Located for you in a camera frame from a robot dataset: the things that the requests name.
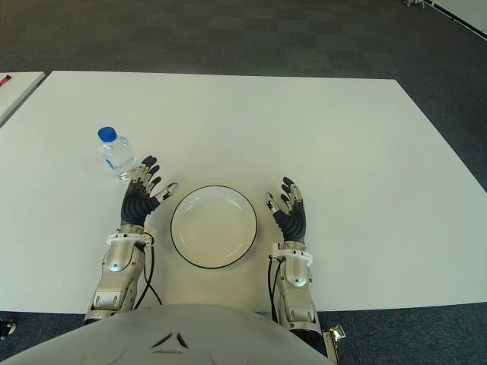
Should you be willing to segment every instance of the white plate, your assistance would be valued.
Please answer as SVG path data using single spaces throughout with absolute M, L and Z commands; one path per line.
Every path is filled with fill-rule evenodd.
M 206 186 L 179 203 L 170 230 L 185 260 L 201 268 L 221 268 L 252 246 L 257 219 L 252 205 L 236 190 Z

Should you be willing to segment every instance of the blue bottle cap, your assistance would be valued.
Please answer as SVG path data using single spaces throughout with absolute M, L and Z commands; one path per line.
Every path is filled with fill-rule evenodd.
M 109 143 L 116 140 L 116 132 L 112 127 L 103 127 L 98 131 L 98 137 L 103 142 Z

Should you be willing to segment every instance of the silver forearm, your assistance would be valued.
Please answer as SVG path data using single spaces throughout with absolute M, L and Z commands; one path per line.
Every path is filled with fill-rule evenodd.
M 108 236 L 110 249 L 103 257 L 101 279 L 84 318 L 91 322 L 131 310 L 137 296 L 138 277 L 145 266 L 144 227 L 126 225 Z
M 283 249 L 274 247 L 273 257 L 284 260 L 277 275 L 279 324 L 288 330 L 303 329 L 321 335 L 320 322 L 311 298 L 311 271 L 313 256 L 303 243 L 284 242 Z

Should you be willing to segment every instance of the black cable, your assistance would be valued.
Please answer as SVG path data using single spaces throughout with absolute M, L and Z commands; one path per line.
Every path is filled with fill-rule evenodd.
M 275 284 L 277 283 L 277 276 L 279 275 L 279 269 L 281 268 L 281 264 L 284 260 L 279 260 L 279 265 L 277 265 L 277 270 L 275 271 L 274 277 L 274 287 L 272 288 L 272 302 L 274 303 L 274 293 L 275 293 Z
M 158 300 L 159 304 L 162 305 L 161 298 L 159 297 L 158 293 L 155 291 L 154 287 L 152 285 L 150 285 L 148 280 L 147 280 L 147 273 L 145 272 L 145 266 L 144 266 L 144 279 L 145 279 L 145 283 L 149 285 L 149 289 L 151 289 L 151 292 L 154 294 L 154 296 Z
M 279 265 L 277 266 L 277 270 L 275 271 L 275 277 L 274 277 L 274 284 L 271 289 L 271 268 L 272 268 L 272 257 L 269 257 L 269 267 L 267 268 L 267 289 L 269 290 L 269 300 L 271 302 L 271 316 L 272 316 L 272 321 L 278 322 L 277 320 L 277 312 L 275 310 L 275 305 L 274 305 L 274 293 L 275 293 L 275 285 L 277 284 L 277 277 L 279 275 L 279 270 L 281 268 L 281 264 L 284 260 L 279 260 Z
M 149 278 L 147 279 L 147 282 L 145 284 L 145 288 L 142 291 L 142 295 L 138 299 L 137 304 L 134 306 L 134 309 L 137 309 L 138 306 L 140 306 L 140 303 L 142 302 L 142 300 L 145 297 L 145 294 L 147 293 L 147 290 L 151 286 L 152 275 L 154 274 L 154 237 L 150 233 L 145 233 L 145 234 L 149 235 L 152 239 L 152 242 L 151 242 L 151 270 L 149 272 Z
M 267 289 L 269 291 L 269 300 L 271 302 L 272 321 L 277 323 L 277 315 L 275 314 L 274 300 L 272 299 L 272 290 L 271 290 L 271 268 L 272 268 L 272 256 L 269 256 L 269 267 L 267 268 Z

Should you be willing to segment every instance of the white board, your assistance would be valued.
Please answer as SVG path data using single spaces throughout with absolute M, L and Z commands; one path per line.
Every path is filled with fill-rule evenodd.
M 436 0 L 435 3 L 478 30 L 487 28 L 485 0 Z
M 0 72 L 0 80 L 7 75 L 12 79 L 0 87 L 0 126 L 44 78 L 43 72 Z
M 318 310 L 487 300 L 486 194 L 395 81 L 54 72 L 0 129 L 1 310 L 86 311 L 126 190 L 97 151 L 105 125 L 180 184 L 147 222 L 165 303 L 269 310 L 264 193 L 284 175 L 304 195 Z M 214 270 L 170 238 L 180 199 L 211 184 L 258 220 L 250 251 Z

